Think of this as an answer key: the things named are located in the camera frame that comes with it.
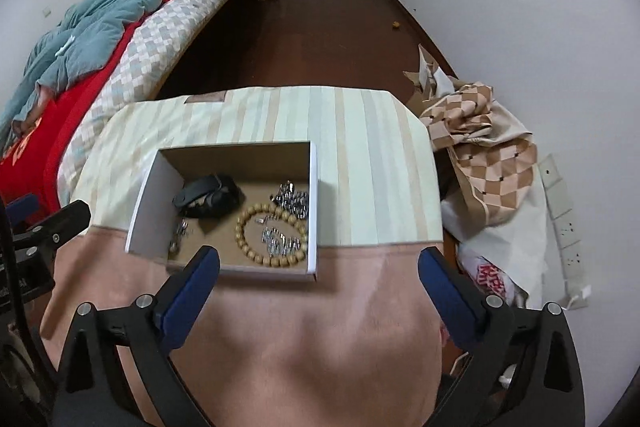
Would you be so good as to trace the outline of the red bed blanket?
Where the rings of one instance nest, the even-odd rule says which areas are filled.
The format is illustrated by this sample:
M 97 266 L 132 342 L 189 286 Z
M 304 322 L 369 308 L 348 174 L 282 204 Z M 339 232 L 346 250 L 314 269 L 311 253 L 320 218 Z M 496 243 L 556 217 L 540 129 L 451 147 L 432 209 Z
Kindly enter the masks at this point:
M 160 8 L 167 1 L 163 0 Z M 39 208 L 27 222 L 35 223 L 62 207 L 53 202 L 53 161 L 62 154 L 65 123 L 70 116 L 89 108 L 115 69 L 134 30 L 153 13 L 125 29 L 104 69 L 87 75 L 58 96 L 44 92 L 24 124 L 18 127 L 17 137 L 1 139 L 2 199 L 9 204 L 27 194 L 38 198 Z

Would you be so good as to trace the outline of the white plastic bag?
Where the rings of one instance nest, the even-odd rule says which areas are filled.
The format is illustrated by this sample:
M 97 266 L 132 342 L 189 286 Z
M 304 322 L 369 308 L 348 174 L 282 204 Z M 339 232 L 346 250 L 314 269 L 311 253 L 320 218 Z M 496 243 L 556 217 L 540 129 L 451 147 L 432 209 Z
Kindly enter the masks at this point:
M 513 217 L 493 227 L 472 221 L 459 190 L 440 203 L 442 224 L 459 242 L 457 259 L 471 277 L 489 262 L 502 281 L 483 286 L 506 294 L 510 303 L 539 309 L 565 298 L 565 282 L 558 244 L 541 179 L 535 178 Z

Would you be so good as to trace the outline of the pink table cloth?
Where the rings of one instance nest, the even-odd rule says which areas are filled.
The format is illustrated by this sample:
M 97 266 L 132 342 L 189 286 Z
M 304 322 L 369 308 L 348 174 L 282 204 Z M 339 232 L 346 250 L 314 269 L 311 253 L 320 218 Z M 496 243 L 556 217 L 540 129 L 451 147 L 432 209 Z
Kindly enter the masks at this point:
M 310 282 L 224 277 L 175 366 L 218 426 L 420 426 L 442 373 L 420 251 L 322 247 Z

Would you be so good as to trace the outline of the black clip case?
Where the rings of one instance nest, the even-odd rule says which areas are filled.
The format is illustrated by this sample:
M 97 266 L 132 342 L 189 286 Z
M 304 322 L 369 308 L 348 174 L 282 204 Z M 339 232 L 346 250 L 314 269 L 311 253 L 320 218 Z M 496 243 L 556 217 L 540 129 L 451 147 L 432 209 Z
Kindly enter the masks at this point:
M 180 217 L 219 220 L 238 208 L 243 198 L 231 176 L 210 174 L 183 187 L 171 202 Z

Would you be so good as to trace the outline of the white cardboard box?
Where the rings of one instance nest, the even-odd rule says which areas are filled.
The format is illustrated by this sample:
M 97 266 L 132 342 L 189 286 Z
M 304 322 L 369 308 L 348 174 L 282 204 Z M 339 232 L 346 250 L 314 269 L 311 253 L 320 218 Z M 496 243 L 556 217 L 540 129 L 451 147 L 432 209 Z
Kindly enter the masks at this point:
M 224 274 L 313 281 L 317 219 L 314 143 L 164 148 L 143 178 L 125 251 L 182 268 L 212 246 Z

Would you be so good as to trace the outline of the white power strip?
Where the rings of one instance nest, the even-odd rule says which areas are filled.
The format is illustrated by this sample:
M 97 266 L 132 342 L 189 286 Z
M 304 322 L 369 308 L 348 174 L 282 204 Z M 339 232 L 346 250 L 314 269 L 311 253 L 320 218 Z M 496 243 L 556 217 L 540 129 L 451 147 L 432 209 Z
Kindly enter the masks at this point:
M 547 155 L 538 165 L 548 210 L 548 269 L 544 273 L 544 299 L 554 300 L 565 310 L 589 305 L 591 284 L 582 236 L 567 184 L 554 157 Z

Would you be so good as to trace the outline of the striped cream cloth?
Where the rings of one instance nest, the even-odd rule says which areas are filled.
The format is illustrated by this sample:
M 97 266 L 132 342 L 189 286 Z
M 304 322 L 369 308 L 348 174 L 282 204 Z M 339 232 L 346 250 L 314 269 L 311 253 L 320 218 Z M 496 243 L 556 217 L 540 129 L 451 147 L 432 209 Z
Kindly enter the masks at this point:
M 386 91 L 245 88 L 218 101 L 130 104 L 106 124 L 62 193 L 84 200 L 95 225 L 126 229 L 160 150 L 187 178 L 316 181 L 322 246 L 442 239 L 430 137 Z

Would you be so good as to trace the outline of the checkered brown cloth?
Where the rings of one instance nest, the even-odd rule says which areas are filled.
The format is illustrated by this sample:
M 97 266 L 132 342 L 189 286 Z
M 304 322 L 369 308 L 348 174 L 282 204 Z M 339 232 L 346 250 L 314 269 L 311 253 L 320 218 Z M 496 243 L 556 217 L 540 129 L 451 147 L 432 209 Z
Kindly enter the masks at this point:
M 487 84 L 462 84 L 423 102 L 420 119 L 435 152 L 446 150 L 472 220 L 509 221 L 534 183 L 537 145 Z

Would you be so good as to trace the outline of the blue-grey quilt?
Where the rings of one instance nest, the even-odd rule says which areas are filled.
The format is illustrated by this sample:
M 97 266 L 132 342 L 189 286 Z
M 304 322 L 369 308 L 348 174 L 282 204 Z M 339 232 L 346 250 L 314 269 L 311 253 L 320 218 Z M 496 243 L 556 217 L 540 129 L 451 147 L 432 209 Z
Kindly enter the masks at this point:
M 44 92 L 58 96 L 104 69 L 125 29 L 163 0 L 82 0 L 30 51 L 23 78 L 1 114 L 1 139 L 13 140 Z

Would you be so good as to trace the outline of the checkered white bed sheet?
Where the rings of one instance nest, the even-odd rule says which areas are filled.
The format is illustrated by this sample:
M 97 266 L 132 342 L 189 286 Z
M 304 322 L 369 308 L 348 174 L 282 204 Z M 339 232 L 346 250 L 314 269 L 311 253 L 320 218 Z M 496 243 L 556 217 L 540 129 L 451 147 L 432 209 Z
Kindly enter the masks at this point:
M 88 109 L 65 123 L 53 161 L 53 202 L 64 206 L 106 124 L 123 107 L 152 100 L 198 33 L 228 0 L 168 0 L 132 33 L 124 53 Z

